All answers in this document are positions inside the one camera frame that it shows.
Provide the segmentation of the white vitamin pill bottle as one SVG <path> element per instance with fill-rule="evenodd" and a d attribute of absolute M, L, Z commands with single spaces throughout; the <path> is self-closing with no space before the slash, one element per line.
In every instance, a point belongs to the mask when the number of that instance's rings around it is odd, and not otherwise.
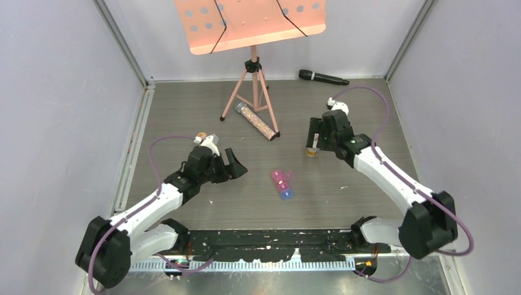
<path fill-rule="evenodd" d="M 306 155 L 308 155 L 309 157 L 315 157 L 318 153 L 319 149 L 315 148 L 315 147 L 307 147 L 306 148 Z"/>

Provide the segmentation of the pink blue weekly pill organizer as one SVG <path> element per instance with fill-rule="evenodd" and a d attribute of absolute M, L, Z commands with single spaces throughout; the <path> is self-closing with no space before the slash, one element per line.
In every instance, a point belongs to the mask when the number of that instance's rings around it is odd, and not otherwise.
<path fill-rule="evenodd" d="M 282 200 L 293 198 L 294 192 L 290 186 L 290 180 L 292 178 L 291 171 L 275 170 L 271 172 L 270 176 Z"/>

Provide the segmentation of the small amber pill bottle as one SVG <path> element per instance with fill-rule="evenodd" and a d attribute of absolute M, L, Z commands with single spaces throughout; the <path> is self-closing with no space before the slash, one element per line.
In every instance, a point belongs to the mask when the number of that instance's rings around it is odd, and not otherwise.
<path fill-rule="evenodd" d="M 200 132 L 197 136 L 203 140 L 207 137 L 207 134 L 204 132 Z"/>

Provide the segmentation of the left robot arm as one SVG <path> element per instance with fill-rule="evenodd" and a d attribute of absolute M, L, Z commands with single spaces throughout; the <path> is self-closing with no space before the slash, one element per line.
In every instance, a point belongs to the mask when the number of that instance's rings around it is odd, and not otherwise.
<path fill-rule="evenodd" d="M 188 228 L 164 217 L 195 197 L 204 184 L 224 183 L 247 173 L 231 148 L 225 154 L 228 163 L 215 147 L 197 146 L 151 195 L 109 219 L 92 219 L 76 254 L 76 266 L 105 288 L 113 288 L 134 264 L 162 251 L 185 252 Z"/>

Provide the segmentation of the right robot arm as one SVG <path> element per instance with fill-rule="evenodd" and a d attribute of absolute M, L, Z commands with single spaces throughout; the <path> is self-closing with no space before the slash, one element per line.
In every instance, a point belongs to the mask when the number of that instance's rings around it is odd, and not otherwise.
<path fill-rule="evenodd" d="M 355 134 L 341 110 L 326 111 L 309 121 L 306 147 L 331 151 L 375 183 L 399 208 L 402 220 L 376 216 L 351 226 L 351 245 L 366 252 L 376 243 L 398 246 L 415 259 L 439 251 L 458 238 L 455 202 L 445 192 L 433 192 L 404 173 L 365 134 Z"/>

